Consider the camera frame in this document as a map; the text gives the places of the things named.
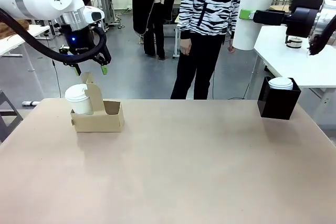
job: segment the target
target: jacket sleeve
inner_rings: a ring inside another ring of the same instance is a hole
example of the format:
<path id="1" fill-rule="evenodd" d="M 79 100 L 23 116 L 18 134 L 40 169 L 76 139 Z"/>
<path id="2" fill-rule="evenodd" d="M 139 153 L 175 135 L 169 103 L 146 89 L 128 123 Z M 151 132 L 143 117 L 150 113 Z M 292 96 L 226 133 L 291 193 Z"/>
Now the jacket sleeve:
<path id="1" fill-rule="evenodd" d="M 190 20 L 194 12 L 194 0 L 181 0 L 180 6 L 180 21 L 177 27 L 181 31 L 181 39 L 189 39 L 190 35 Z"/>
<path id="2" fill-rule="evenodd" d="M 233 31 L 232 38 L 233 38 L 233 35 L 234 35 L 234 31 L 236 29 L 238 12 L 239 12 L 239 5 L 240 5 L 240 0 L 231 0 L 231 8 L 230 8 L 231 14 L 230 14 L 230 18 L 229 18 L 228 29 Z"/>

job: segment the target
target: brown bag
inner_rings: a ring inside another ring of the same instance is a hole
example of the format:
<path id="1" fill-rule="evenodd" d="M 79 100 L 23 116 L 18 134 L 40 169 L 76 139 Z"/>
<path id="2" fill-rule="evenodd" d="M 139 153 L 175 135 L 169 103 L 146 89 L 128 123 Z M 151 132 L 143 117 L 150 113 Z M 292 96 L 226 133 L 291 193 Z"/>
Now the brown bag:
<path id="1" fill-rule="evenodd" d="M 25 30 L 29 29 L 29 22 L 24 19 L 17 20 L 20 25 L 23 26 Z M 16 34 L 11 28 L 9 28 L 5 23 L 0 22 L 0 39 L 6 38 L 8 36 Z"/>

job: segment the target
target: black box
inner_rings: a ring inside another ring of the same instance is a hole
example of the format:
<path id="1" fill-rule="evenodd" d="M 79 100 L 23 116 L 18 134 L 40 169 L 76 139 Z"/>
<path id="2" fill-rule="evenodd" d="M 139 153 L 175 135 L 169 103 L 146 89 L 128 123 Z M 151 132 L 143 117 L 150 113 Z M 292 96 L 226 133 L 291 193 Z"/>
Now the black box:
<path id="1" fill-rule="evenodd" d="M 293 90 L 272 89 L 265 77 L 258 99 L 260 115 L 263 118 L 289 120 L 301 94 L 299 86 L 293 78 Z"/>

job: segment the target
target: black pants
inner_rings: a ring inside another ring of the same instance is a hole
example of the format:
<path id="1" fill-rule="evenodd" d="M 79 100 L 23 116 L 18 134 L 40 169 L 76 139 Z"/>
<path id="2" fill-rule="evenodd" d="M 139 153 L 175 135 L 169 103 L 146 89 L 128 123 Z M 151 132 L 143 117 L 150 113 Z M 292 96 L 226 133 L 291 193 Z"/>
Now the black pants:
<path id="1" fill-rule="evenodd" d="M 192 46 L 189 55 L 180 53 L 177 78 L 171 99 L 186 99 L 195 74 L 194 99 L 206 100 L 208 98 L 210 79 L 215 71 L 224 38 L 222 35 L 191 35 Z"/>
<path id="2" fill-rule="evenodd" d="M 163 5 L 155 3 L 148 20 L 147 31 L 143 36 L 143 48 L 145 54 L 155 55 L 154 33 L 156 39 L 156 53 L 164 57 L 164 35 L 163 35 Z"/>

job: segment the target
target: jacket zipper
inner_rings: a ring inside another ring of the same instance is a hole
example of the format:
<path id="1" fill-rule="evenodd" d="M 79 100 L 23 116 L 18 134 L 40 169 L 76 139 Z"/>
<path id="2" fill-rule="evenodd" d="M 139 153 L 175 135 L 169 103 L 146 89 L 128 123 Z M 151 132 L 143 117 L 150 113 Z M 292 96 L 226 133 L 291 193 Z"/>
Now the jacket zipper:
<path id="1" fill-rule="evenodd" d="M 202 20 L 203 20 L 204 14 L 205 14 L 205 10 L 206 10 L 206 6 L 207 6 L 207 3 L 204 3 L 203 9 L 202 9 L 202 12 L 201 12 L 201 16 L 200 16 L 200 19 L 198 20 L 197 26 L 200 26 L 201 23 L 202 23 Z"/>

